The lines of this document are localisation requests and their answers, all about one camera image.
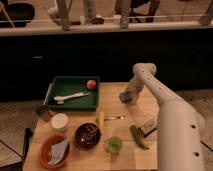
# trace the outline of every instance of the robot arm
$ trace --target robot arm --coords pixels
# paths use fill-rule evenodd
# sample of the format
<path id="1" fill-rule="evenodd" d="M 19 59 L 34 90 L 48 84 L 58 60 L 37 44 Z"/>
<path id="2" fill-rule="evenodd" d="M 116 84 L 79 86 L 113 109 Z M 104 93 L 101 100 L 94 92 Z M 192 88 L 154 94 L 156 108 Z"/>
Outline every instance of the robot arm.
<path id="1" fill-rule="evenodd" d="M 129 93 L 134 104 L 145 85 L 158 101 L 158 170 L 204 171 L 199 131 L 205 121 L 193 106 L 157 80 L 155 72 L 154 64 L 135 64 L 134 77 L 123 94 Z"/>

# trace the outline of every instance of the red bowl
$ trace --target red bowl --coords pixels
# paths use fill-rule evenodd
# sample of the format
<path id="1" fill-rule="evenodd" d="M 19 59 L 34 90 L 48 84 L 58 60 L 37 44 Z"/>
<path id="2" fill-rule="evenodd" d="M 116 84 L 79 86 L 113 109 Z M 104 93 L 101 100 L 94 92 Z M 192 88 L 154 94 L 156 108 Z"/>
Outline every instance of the red bowl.
<path id="1" fill-rule="evenodd" d="M 46 169 L 56 169 L 58 167 L 61 167 L 65 164 L 65 162 L 68 160 L 70 156 L 70 143 L 68 144 L 66 151 L 64 153 L 64 156 L 62 160 L 55 164 L 55 165 L 48 165 L 48 162 L 51 160 L 51 146 L 54 144 L 57 144 L 61 141 L 63 141 L 65 138 L 62 134 L 56 134 L 52 137 L 48 138 L 41 146 L 40 153 L 39 153 L 39 160 L 41 165 Z"/>

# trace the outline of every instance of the brown bowl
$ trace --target brown bowl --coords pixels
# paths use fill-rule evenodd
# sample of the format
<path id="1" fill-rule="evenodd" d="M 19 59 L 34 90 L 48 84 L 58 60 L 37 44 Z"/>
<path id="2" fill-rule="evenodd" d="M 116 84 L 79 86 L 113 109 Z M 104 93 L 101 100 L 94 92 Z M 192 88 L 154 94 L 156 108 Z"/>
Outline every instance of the brown bowl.
<path id="1" fill-rule="evenodd" d="M 80 125 L 75 132 L 75 145 L 80 149 L 91 149 L 98 144 L 101 132 L 97 125 L 85 123 Z"/>
<path id="2" fill-rule="evenodd" d="M 65 162 L 68 160 L 70 156 L 70 144 L 68 144 L 64 156 L 62 160 L 55 164 L 55 165 L 49 165 L 48 162 L 51 160 L 51 146 L 54 144 L 57 144 L 61 141 L 63 141 L 65 138 L 64 135 L 62 134 L 55 134 L 48 138 L 41 146 L 40 148 L 40 153 L 39 153 L 39 160 L 41 165 L 46 168 L 46 169 L 56 169 L 58 167 L 61 167 L 62 165 L 65 164 Z"/>

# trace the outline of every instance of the small cup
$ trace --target small cup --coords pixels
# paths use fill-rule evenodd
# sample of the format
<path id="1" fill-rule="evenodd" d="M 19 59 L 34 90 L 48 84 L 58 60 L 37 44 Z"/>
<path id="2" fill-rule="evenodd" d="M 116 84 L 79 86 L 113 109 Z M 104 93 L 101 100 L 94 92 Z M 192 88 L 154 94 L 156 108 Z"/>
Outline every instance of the small cup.
<path id="1" fill-rule="evenodd" d="M 123 142 L 120 137 L 112 136 L 107 140 L 106 151 L 111 154 L 118 154 L 123 146 Z"/>
<path id="2" fill-rule="evenodd" d="M 45 122 L 48 122 L 51 119 L 51 117 L 52 117 L 51 111 L 46 105 L 40 106 L 36 110 L 36 113 Z"/>
<path id="3" fill-rule="evenodd" d="M 66 114 L 58 113 L 52 117 L 50 124 L 54 130 L 64 132 L 68 127 L 68 121 L 69 119 Z"/>
<path id="4" fill-rule="evenodd" d="M 114 15 L 114 24 L 120 24 L 121 15 Z"/>

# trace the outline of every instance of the cucumber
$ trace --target cucumber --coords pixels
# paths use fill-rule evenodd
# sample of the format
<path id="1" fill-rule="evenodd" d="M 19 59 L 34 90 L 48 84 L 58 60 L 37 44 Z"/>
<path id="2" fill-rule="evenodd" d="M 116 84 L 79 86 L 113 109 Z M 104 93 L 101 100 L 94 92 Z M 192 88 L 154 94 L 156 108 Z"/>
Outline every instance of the cucumber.
<path id="1" fill-rule="evenodd" d="M 135 140 L 135 142 L 137 143 L 137 145 L 142 148 L 143 150 L 148 150 L 149 147 L 147 147 L 145 144 L 143 144 L 140 140 L 140 137 L 139 137 L 139 134 L 138 134 L 138 129 L 135 125 L 132 125 L 130 127 L 130 130 L 131 130 L 131 133 L 132 133 L 132 136 Z"/>

